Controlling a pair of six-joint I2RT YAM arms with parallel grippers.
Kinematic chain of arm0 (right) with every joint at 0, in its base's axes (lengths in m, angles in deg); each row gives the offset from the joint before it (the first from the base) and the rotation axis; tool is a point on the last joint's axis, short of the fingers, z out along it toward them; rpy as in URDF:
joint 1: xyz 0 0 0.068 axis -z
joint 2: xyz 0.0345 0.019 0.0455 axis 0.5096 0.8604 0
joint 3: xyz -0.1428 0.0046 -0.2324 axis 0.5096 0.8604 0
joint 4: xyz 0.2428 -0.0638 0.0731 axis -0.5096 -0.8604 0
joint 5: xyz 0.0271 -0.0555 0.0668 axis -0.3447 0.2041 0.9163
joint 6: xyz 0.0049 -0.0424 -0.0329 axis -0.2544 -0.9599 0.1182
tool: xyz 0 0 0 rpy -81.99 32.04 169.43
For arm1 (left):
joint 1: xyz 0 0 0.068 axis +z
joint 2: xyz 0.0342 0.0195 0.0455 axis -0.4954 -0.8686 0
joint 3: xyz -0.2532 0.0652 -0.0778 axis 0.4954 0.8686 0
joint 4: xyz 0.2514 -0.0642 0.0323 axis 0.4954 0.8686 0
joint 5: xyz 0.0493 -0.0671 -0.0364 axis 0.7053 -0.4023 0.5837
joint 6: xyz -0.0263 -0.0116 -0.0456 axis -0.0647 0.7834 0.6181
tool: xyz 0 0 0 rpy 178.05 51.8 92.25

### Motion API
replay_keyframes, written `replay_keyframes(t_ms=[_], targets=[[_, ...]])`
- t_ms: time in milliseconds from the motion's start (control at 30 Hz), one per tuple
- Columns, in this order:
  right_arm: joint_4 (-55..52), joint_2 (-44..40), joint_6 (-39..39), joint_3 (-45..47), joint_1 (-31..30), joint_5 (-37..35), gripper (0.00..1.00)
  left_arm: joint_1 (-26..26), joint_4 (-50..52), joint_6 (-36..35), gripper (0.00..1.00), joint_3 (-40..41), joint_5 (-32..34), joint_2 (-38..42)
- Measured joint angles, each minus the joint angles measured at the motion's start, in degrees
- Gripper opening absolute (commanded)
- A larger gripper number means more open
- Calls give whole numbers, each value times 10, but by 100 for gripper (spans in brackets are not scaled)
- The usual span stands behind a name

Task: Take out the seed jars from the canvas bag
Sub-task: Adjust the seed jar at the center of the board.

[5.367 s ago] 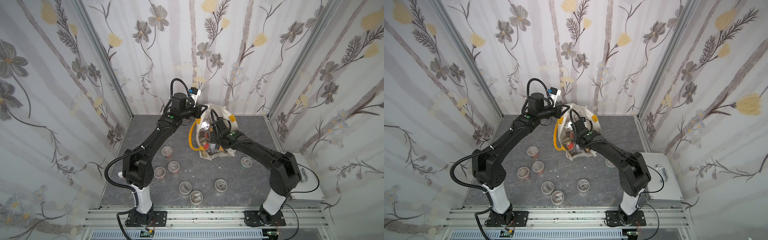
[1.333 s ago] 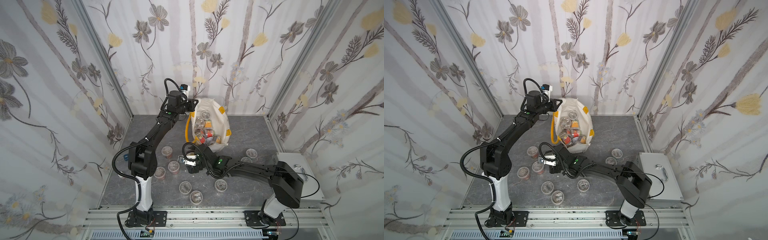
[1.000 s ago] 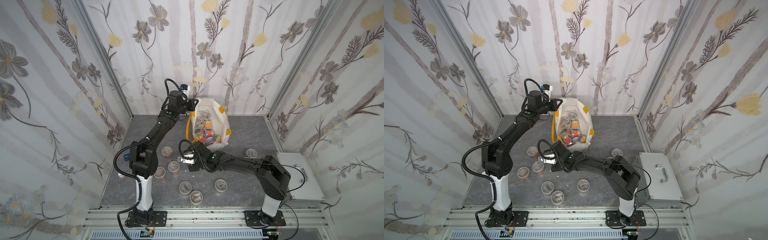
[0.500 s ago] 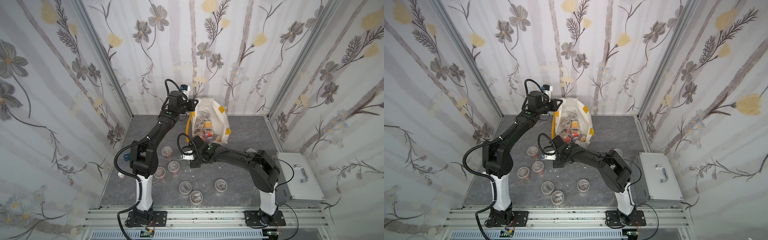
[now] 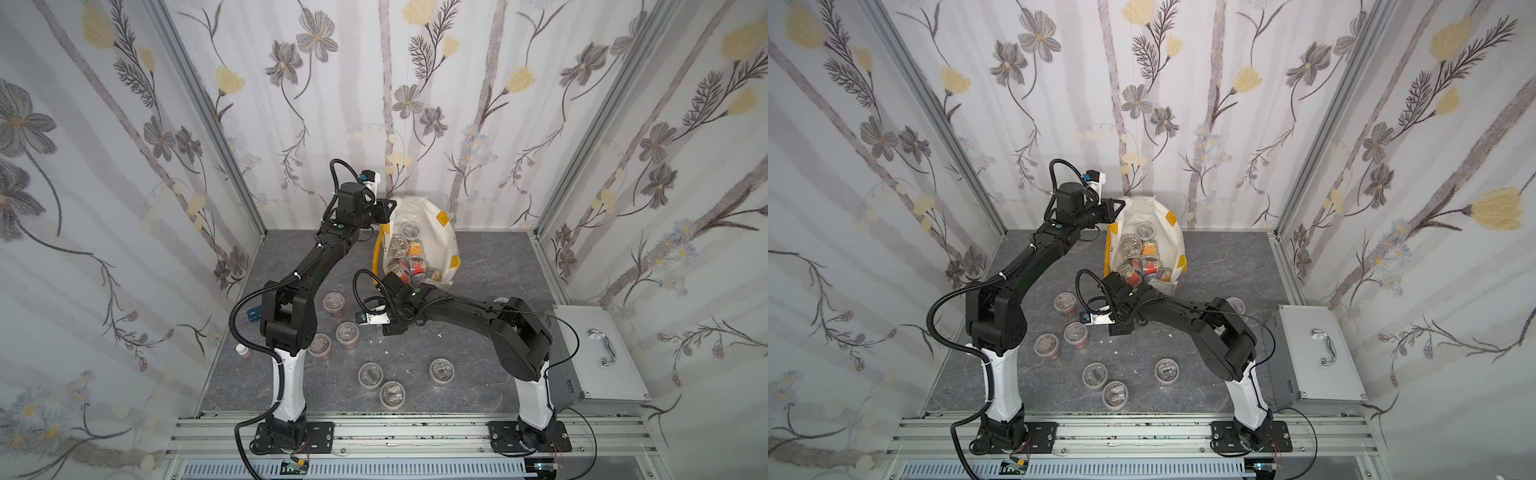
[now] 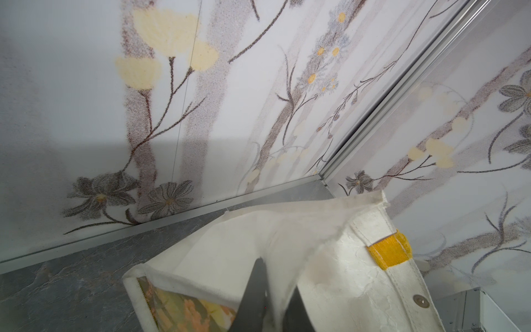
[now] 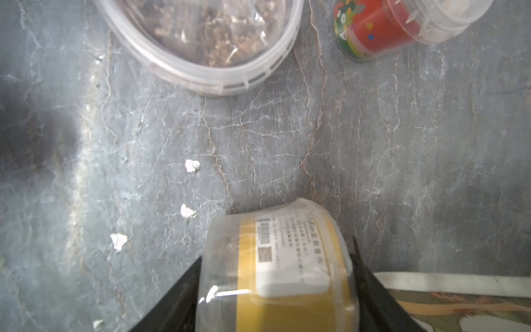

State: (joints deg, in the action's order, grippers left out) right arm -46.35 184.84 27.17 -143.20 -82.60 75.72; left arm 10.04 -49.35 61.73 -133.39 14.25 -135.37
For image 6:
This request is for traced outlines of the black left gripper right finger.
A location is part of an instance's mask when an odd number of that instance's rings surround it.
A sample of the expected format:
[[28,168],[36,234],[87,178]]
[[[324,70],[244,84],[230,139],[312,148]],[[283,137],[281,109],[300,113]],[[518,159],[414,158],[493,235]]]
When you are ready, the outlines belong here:
[[283,332],[315,332],[297,287],[283,318]]

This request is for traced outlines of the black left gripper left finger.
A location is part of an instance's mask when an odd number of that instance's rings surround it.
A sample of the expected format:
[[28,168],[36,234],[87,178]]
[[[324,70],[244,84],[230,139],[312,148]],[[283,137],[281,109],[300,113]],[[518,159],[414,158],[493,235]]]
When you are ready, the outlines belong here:
[[262,258],[255,261],[229,332],[261,332],[268,306],[268,278]]

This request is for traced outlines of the white canvas tote bag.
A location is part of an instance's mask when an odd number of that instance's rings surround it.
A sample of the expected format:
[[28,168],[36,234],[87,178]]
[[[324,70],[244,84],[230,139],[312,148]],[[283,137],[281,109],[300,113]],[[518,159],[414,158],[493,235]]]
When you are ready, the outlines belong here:
[[300,291],[315,331],[442,331],[412,248],[381,191],[225,213],[124,274],[144,331],[229,331],[256,260],[263,331],[283,331]]

